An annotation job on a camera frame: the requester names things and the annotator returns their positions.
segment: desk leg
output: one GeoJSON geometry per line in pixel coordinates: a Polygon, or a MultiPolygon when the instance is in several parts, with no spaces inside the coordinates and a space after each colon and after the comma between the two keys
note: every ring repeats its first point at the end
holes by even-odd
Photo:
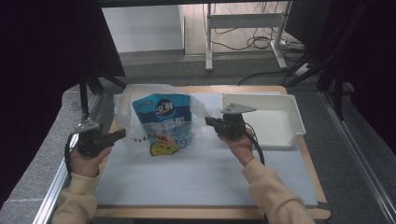
{"type": "Polygon", "coordinates": [[[206,12],[206,71],[211,72],[213,70],[213,54],[212,54],[212,27],[210,23],[211,17],[211,5],[207,4],[206,12]]]}
{"type": "Polygon", "coordinates": [[[281,70],[288,69],[288,66],[286,65],[286,62],[283,59],[282,54],[280,53],[280,50],[279,50],[279,41],[280,41],[280,38],[282,37],[283,30],[285,29],[286,19],[288,18],[288,15],[289,15],[290,5],[291,5],[291,2],[288,2],[288,4],[285,7],[285,10],[282,13],[282,17],[280,19],[280,24],[277,28],[275,40],[271,41],[271,48],[273,49],[277,63],[279,64],[279,67],[281,70]]]}

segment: beige sleeve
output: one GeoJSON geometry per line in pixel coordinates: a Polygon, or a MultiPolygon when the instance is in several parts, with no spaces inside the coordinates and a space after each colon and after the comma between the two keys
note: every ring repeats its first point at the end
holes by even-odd
{"type": "Polygon", "coordinates": [[[283,184],[274,170],[255,159],[242,170],[242,174],[250,185],[250,196],[268,216],[269,223],[315,223],[303,200],[283,184]]]}
{"type": "Polygon", "coordinates": [[[58,208],[51,222],[53,224],[89,222],[97,205],[93,194],[98,181],[98,177],[72,174],[70,186],[59,194],[58,208]]]}

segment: person's left hand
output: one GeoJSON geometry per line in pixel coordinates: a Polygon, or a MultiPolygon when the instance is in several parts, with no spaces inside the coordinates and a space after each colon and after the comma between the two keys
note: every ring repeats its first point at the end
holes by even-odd
{"type": "Polygon", "coordinates": [[[75,148],[70,152],[70,166],[72,173],[76,175],[84,175],[87,177],[95,177],[99,170],[99,164],[110,154],[111,147],[105,148],[99,156],[95,158],[84,157],[75,148]]]}

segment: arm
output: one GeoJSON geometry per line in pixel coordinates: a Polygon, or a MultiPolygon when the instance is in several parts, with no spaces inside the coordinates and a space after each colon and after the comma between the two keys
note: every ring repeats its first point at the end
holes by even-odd
{"type": "Polygon", "coordinates": [[[52,216],[52,223],[87,223],[96,209],[93,194],[99,182],[96,176],[99,164],[110,153],[111,147],[103,150],[96,158],[85,158],[73,150],[70,153],[72,180],[68,188],[59,195],[58,208],[52,216]]]}
{"type": "Polygon", "coordinates": [[[219,135],[244,166],[242,174],[249,183],[250,196],[268,216],[270,223],[315,223],[307,213],[303,200],[293,194],[274,170],[255,159],[252,143],[245,136],[230,140],[219,135]]]}

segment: person's right arm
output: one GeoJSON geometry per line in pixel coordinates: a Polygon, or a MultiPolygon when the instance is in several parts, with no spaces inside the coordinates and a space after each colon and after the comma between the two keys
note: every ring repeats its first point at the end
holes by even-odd
{"type": "Polygon", "coordinates": [[[249,193],[268,216],[270,223],[315,223],[305,209],[303,200],[292,193],[274,170],[265,167],[252,153],[253,144],[247,137],[230,140],[219,135],[244,166],[242,174],[249,183],[249,193]]]}

